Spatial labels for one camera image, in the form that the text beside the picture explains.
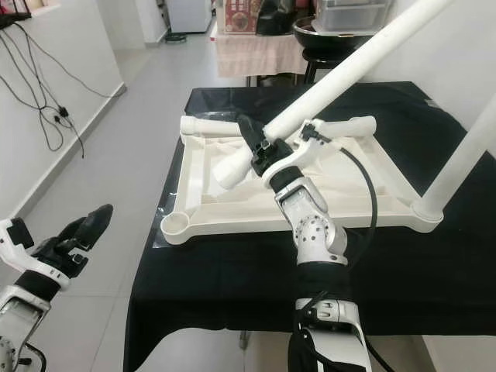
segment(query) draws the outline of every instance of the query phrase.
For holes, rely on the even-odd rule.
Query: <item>black bowl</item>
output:
[[[323,36],[312,27],[314,17],[301,18],[293,23],[293,34],[296,40],[305,48],[311,50],[345,50],[358,49],[371,36]]]

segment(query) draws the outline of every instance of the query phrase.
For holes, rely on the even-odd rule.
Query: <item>floor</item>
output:
[[[244,79],[217,77],[208,34],[189,36],[185,44],[164,44],[124,68],[129,91],[86,142],[86,158],[71,161],[26,219],[40,241],[99,205],[115,206],[112,224],[91,252],[87,268],[53,301],[53,310],[32,338],[46,353],[50,372],[122,371],[133,278],[183,107],[192,88],[244,85]],[[238,348],[238,337],[230,331],[182,330],[164,339],[139,370],[287,369],[288,335],[255,332],[246,352]],[[411,338],[378,338],[374,344],[398,370],[426,370]],[[37,365],[29,370],[37,371]],[[381,369],[375,366],[374,371]]]
[[[114,50],[115,60],[126,85],[132,84],[156,51],[154,48]]]

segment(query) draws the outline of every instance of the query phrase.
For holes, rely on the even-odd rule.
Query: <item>cardboard box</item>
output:
[[[254,34],[261,0],[224,0],[226,33]]]

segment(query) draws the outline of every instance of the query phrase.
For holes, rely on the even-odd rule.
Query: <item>table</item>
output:
[[[195,89],[185,111],[237,111],[267,122],[306,89]],[[419,193],[465,135],[409,82],[357,84],[319,118],[354,115],[376,117],[377,140]],[[174,206],[182,151],[178,143],[129,300],[125,371],[178,329],[291,331],[290,232],[197,237],[176,247],[164,241],[159,224]],[[495,214],[496,161],[486,154],[434,232],[378,229],[352,275],[365,332],[496,335]]]
[[[303,47],[293,34],[229,35],[220,33],[215,24],[210,40],[215,41],[221,78],[305,74],[307,63],[301,56]]]

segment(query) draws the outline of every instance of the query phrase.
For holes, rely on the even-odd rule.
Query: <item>black bag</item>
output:
[[[295,18],[295,0],[262,0],[257,19],[257,34],[274,36],[291,33]]]

